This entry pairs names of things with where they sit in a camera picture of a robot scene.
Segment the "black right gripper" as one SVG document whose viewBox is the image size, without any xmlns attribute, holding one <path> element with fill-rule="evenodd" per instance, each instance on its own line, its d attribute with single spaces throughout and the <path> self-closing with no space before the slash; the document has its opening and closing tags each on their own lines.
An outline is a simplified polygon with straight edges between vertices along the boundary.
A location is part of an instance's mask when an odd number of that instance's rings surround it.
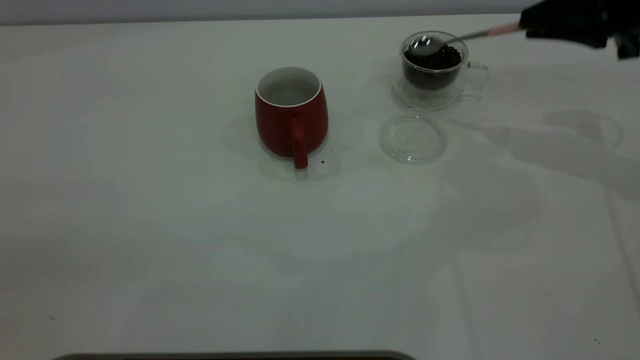
<svg viewBox="0 0 640 360">
<path fill-rule="evenodd" d="M 594 25 L 599 22 L 602 28 Z M 618 60 L 640 55 L 638 0 L 542 0 L 523 9 L 519 25 L 528 39 L 563 41 L 603 49 L 613 38 Z"/>
</svg>

